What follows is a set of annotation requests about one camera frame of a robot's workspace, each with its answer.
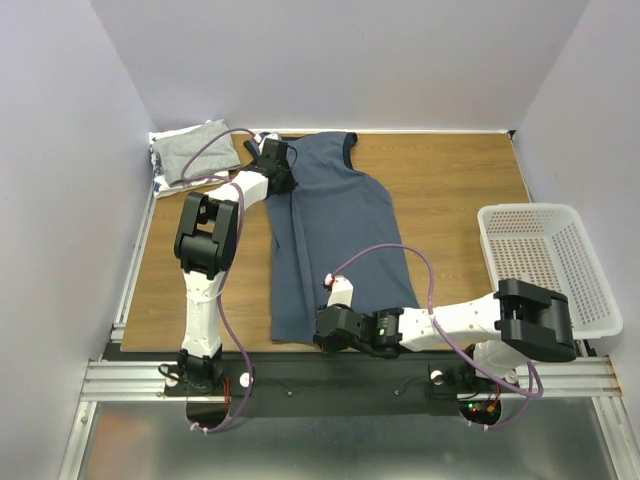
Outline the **blue tank top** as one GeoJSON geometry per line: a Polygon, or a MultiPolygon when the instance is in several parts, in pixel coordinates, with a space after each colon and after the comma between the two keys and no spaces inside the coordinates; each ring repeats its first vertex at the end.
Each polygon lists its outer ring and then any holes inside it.
{"type": "Polygon", "coordinates": [[[265,202],[272,230],[271,338],[309,343],[328,293],[325,276],[345,265],[353,308],[365,314],[418,305],[390,194],[353,167],[351,132],[288,138],[297,182],[265,202]]]}

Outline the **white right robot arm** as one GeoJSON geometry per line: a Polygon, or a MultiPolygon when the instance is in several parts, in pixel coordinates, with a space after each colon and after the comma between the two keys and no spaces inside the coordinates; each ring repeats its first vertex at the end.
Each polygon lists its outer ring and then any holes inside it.
{"type": "Polygon", "coordinates": [[[568,299],[517,279],[466,303],[401,307],[366,315],[350,302],[354,287],[331,277],[329,302],[316,317],[313,341],[325,352],[354,349],[376,358],[448,345],[462,360],[460,378],[472,390],[494,382],[527,399],[544,393],[534,365],[576,359],[568,299]]]}

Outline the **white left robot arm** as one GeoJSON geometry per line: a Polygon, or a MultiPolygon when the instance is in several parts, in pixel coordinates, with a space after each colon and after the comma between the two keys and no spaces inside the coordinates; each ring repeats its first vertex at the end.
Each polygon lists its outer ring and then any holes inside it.
{"type": "Polygon", "coordinates": [[[185,198],[174,244],[186,286],[186,327],[172,379],[202,394],[222,385],[219,299],[234,261],[246,210],[296,187],[289,144],[272,134],[233,180],[185,198]]]}

